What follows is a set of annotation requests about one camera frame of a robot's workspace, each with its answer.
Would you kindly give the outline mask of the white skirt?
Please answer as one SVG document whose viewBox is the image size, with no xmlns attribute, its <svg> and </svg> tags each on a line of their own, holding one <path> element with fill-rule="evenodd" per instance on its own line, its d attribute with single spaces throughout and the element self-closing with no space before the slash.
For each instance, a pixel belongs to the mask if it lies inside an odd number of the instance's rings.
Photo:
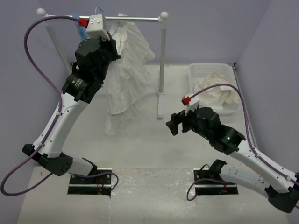
<svg viewBox="0 0 299 224">
<path fill-rule="evenodd" d="M 115 135 L 139 113 L 151 74 L 145 63 L 155 54 L 134 22 L 117 21 L 110 28 L 120 59 L 111 62 L 104 82 L 108 92 L 105 133 Z"/>
</svg>

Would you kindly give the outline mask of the blue wire hanger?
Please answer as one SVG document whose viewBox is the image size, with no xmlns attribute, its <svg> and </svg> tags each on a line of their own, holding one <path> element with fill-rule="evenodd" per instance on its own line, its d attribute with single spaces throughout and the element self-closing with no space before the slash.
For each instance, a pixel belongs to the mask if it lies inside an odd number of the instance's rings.
<svg viewBox="0 0 299 224">
<path fill-rule="evenodd" d="M 100 7 L 96 7 L 95 11 L 94 11 L 94 14 L 101 14 L 103 12 L 104 11 Z M 116 34 L 116 32 L 118 31 L 118 29 L 120 27 L 120 23 L 121 23 L 120 21 L 117 21 L 115 29 L 113 30 L 113 32 L 110 32 L 111 36 L 113 36 L 114 34 Z"/>
</svg>

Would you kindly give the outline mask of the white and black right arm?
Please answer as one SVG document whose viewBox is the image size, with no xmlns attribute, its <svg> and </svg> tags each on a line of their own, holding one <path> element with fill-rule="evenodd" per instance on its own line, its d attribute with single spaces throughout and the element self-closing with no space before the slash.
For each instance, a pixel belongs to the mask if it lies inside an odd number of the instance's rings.
<svg viewBox="0 0 299 224">
<path fill-rule="evenodd" d="M 299 201 L 299 175 L 279 166 L 268 157 L 249 147 L 244 135 L 221 123 L 212 108 L 197 108 L 171 115 L 166 126 L 172 135 L 178 134 L 178 125 L 184 133 L 193 131 L 208 140 L 215 150 L 240 161 L 250 171 L 238 169 L 225 161 L 215 160 L 209 168 L 207 181 L 233 183 L 264 196 L 276 209 L 291 213 Z"/>
</svg>

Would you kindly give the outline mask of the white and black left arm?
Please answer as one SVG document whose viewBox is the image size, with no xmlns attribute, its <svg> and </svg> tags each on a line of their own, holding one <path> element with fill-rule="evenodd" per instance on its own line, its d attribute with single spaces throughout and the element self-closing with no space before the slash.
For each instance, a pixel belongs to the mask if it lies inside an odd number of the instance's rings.
<svg viewBox="0 0 299 224">
<path fill-rule="evenodd" d="M 112 61 L 120 59 L 116 40 L 87 39 L 75 51 L 76 61 L 60 93 L 58 105 L 41 135 L 22 151 L 56 176 L 80 175 L 86 183 L 97 178 L 97 167 L 85 158 L 63 153 L 64 142 L 83 110 L 102 87 Z"/>
</svg>

